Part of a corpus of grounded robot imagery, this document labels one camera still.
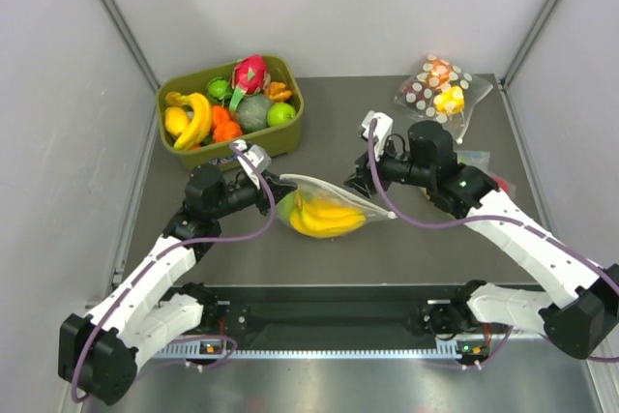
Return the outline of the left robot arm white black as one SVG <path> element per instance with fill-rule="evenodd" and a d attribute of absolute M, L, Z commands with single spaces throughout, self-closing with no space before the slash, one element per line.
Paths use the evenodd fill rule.
<path fill-rule="evenodd" d="M 246 166 L 227 182 L 212 164 L 196 167 L 180 210 L 133 272 L 84 316 L 71 314 L 60 328 L 58 374 L 70 383 L 73 402 L 89 397 L 119 401 L 141 369 L 187 331 L 209 332 L 219 309 L 202 292 L 164 294 L 216 243 L 226 242 L 220 220 L 256 207 L 272 221 L 278 202 L 295 183 Z"/>

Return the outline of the zip bag with bananas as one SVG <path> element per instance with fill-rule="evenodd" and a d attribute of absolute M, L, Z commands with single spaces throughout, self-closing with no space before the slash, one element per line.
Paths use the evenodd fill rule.
<path fill-rule="evenodd" d="M 302 235 L 332 239 L 370 222 L 397 218 L 395 213 L 326 181 L 299 174 L 282 174 L 280 178 L 295 184 L 296 190 L 278 202 L 278 218 Z"/>

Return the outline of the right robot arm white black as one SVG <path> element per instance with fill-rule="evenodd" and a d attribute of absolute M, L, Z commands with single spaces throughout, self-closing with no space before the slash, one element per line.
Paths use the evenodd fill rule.
<path fill-rule="evenodd" d="M 528 217 L 481 169 L 460 162 L 452 136 L 435 121 L 415 123 L 393 144 L 393 121 L 369 112 L 360 128 L 368 149 L 346 186 L 379 194 L 389 210 L 414 226 L 441 230 L 464 225 L 488 239 L 540 286 L 538 291 L 472 280 L 451 297 L 441 323 L 457 335 L 484 324 L 537 333 L 579 360 L 593 353 L 618 325 L 618 267 L 602 267 L 570 249 Z M 422 222 L 387 197 L 393 183 L 424 190 L 449 221 Z"/>

